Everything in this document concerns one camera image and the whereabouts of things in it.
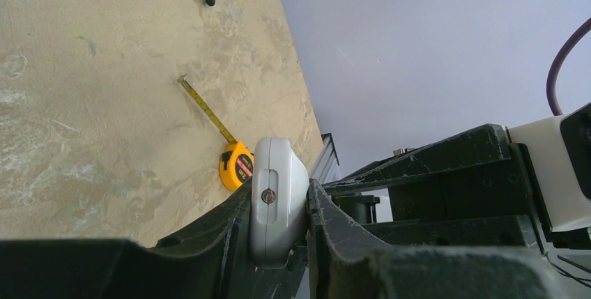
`white robot component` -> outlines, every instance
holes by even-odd
[[[250,256],[266,268],[283,268],[307,230],[308,171],[288,139],[266,137],[254,150]]]
[[[591,200],[585,196],[591,171],[584,155],[590,146],[584,137],[589,136],[579,138],[577,130],[590,108],[508,130],[512,142],[528,147],[552,232],[591,227]]]

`white plastic housing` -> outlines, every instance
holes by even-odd
[[[283,268],[289,250],[304,238],[308,186],[306,166],[288,139],[266,137],[256,144],[250,212],[250,257],[256,265]],[[276,195],[270,204],[262,199],[267,189]]]
[[[553,116],[509,129],[512,142],[528,147],[551,231],[591,227],[591,201],[581,191],[560,134],[564,118]]]

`tape measure label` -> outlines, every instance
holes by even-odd
[[[241,183],[252,176],[252,161],[245,154],[240,154],[236,158],[236,175]]]

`cable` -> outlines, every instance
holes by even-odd
[[[574,280],[575,282],[583,285],[584,287],[588,287],[589,289],[591,289],[591,284],[585,283],[585,282],[591,282],[591,279],[579,278],[577,276],[573,276],[571,273],[567,272],[565,269],[561,268],[560,266],[557,266],[552,261],[550,261],[550,257],[548,257],[548,255],[546,255],[546,259],[548,260],[548,263],[550,263],[558,271],[559,275],[562,275],[564,277],[568,277],[568,278]]]
[[[548,98],[550,109],[555,116],[562,114],[562,110],[558,104],[558,99],[556,98],[556,79],[558,78],[558,72],[560,71],[560,67],[562,67],[562,63],[565,61],[574,46],[589,31],[591,31],[591,18],[589,18],[584,24],[581,25],[581,27],[572,33],[569,40],[565,42],[562,48],[560,48],[560,51],[558,51],[558,54],[556,54],[556,57],[552,62],[552,66],[550,66],[550,70],[548,71],[548,79],[546,80],[546,97]]]

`tape measure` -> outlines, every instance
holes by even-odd
[[[228,141],[228,146],[226,146],[220,158],[220,179],[226,189],[236,191],[252,176],[252,171],[254,170],[254,157],[242,142],[236,140],[221,120],[219,120],[209,108],[207,103],[205,103],[205,100],[203,100],[197,91],[191,87],[185,79],[186,76],[187,75],[182,75],[176,81],[183,86]]]

